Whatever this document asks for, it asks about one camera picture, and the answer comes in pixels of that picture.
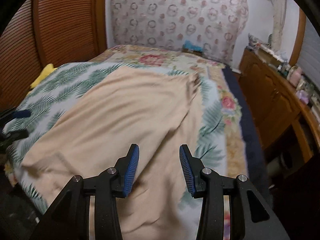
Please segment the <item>curtain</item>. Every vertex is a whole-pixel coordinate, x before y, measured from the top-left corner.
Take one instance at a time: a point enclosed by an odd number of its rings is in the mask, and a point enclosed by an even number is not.
[[[320,37],[308,18],[297,66],[320,89]]]
[[[228,64],[248,14],[247,0],[112,0],[116,44],[181,51],[189,40]]]
[[[273,51],[277,52],[281,47],[287,0],[271,0],[271,2],[273,5],[273,32],[271,48]]]

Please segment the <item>bed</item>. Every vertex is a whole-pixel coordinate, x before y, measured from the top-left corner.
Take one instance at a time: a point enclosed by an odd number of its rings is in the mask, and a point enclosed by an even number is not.
[[[109,73],[122,65],[148,69],[167,75],[198,73],[202,82],[203,100],[206,109],[220,116],[217,123],[220,135],[212,142],[214,147],[202,147],[212,158],[206,166],[221,175],[236,177],[248,174],[253,184],[270,203],[268,181],[259,139],[244,96],[231,70],[225,65],[193,54],[153,49],[134,45],[119,45],[106,50],[86,63],[65,64],[43,80],[20,104],[18,109],[31,107],[33,115],[28,119],[13,120],[5,127],[8,132],[27,127],[29,138],[14,143],[8,148],[10,165],[6,166],[7,177],[12,184],[19,182],[36,208],[44,213],[47,203],[32,184],[32,179],[19,166],[32,145],[57,120],[70,109],[90,88],[101,82]],[[52,97],[58,98],[52,104]],[[228,200],[225,199],[225,239],[229,239],[230,216]],[[195,239],[201,202],[193,201],[184,194],[179,203],[180,218],[193,213],[183,222],[191,228],[190,239]]]

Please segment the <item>yellow pillow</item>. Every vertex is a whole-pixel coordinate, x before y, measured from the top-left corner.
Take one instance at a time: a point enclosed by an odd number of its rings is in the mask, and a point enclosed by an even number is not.
[[[35,81],[30,85],[30,88],[33,89],[35,88],[42,80],[44,80],[50,73],[55,71],[57,68],[53,67],[53,64],[48,64],[47,66],[44,67],[40,75],[36,78]]]

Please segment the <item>wooden cabinet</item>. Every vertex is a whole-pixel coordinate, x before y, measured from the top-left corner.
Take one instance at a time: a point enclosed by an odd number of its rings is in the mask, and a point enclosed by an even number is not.
[[[300,110],[278,73],[249,50],[240,64],[239,84],[258,128],[263,149],[270,146],[297,117]]]
[[[272,108],[276,95],[274,77],[265,71],[263,63],[246,51],[241,61],[239,78],[241,89],[250,106],[256,125],[261,123]]]

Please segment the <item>beige blanket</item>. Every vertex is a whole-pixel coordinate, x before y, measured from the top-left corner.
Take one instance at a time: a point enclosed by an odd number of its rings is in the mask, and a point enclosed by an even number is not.
[[[196,147],[202,117],[197,75],[121,67],[89,90],[28,151],[22,165],[51,204],[76,174],[96,176],[140,148],[136,182],[117,203],[124,239],[183,239],[176,206],[186,188],[179,146]]]

